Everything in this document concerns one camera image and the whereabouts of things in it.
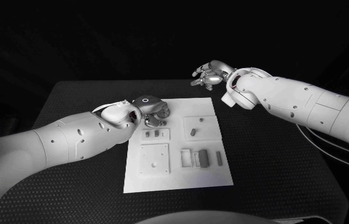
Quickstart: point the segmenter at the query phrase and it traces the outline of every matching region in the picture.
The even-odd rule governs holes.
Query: white board
[[[157,130],[169,129],[169,133],[165,135],[163,141],[159,141],[159,139],[150,141],[144,137],[144,134],[147,130],[152,131],[153,129],[144,126],[144,123],[136,129],[133,137],[129,140],[124,193],[232,185],[231,170],[211,98],[163,99],[163,101],[168,102],[170,116],[165,119],[168,125],[157,128]],[[191,132],[188,133],[192,127],[198,128],[198,140],[195,141],[189,138]],[[205,131],[211,132],[209,138],[205,138]],[[152,144],[168,145],[168,175],[149,174],[144,176],[140,174],[143,164],[149,165],[147,167],[152,168],[150,171],[157,168],[157,165],[156,167],[150,167],[152,161],[143,163],[140,158],[143,153],[142,145],[147,145],[149,147]],[[182,167],[183,149],[191,150],[193,167]],[[208,150],[211,164],[208,168],[195,167],[198,164],[195,163],[193,154],[202,149]],[[218,165],[217,151],[221,152],[222,166]]]

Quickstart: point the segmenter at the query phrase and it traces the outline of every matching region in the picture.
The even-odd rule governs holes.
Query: robotic hand
[[[152,95],[100,106],[48,126],[0,138],[0,197],[29,175],[87,159],[124,143],[144,119],[146,126],[166,125],[168,103]]]
[[[253,109],[260,103],[267,111],[302,126],[306,126],[349,142],[349,97],[312,84],[273,77],[257,68],[235,69],[221,61],[211,61],[193,72],[201,78],[191,85],[212,85],[227,82],[222,101],[232,107],[238,104]]]

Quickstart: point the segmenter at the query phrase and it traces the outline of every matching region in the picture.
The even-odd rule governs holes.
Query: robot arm
[[[238,104],[253,109],[260,103],[274,116],[349,142],[349,97],[305,82],[273,77],[257,68],[222,67],[219,72],[212,70],[217,62],[196,69],[193,76],[202,75],[192,85],[206,85],[212,90],[212,84],[225,81],[222,101],[231,107]]]
[[[133,104],[120,101],[93,112],[71,115],[48,126],[0,138],[0,197],[28,176],[46,168],[81,161],[124,143],[144,118],[149,127],[166,122],[166,102],[144,95]]]

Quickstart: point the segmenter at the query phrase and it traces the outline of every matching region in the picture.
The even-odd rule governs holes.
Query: textured surface
[[[123,194],[127,143],[20,181],[0,199],[3,223],[136,223],[153,216],[209,209],[268,219],[319,215],[342,223],[348,201],[323,158],[296,125],[261,107],[230,108],[224,84],[209,92],[189,80],[59,82],[33,128],[144,94],[212,97],[234,186]]]

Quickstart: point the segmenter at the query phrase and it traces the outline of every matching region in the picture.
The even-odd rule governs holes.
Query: table
[[[123,194],[126,142],[20,181],[0,199],[0,220],[136,223],[172,212],[225,210],[276,220],[319,216],[342,223],[348,200],[296,125],[271,116],[260,105],[253,110],[238,105],[230,108],[221,101],[224,93],[224,84],[211,92],[192,87],[191,80],[59,82],[33,129],[146,94],[159,98],[212,97],[234,186]]]

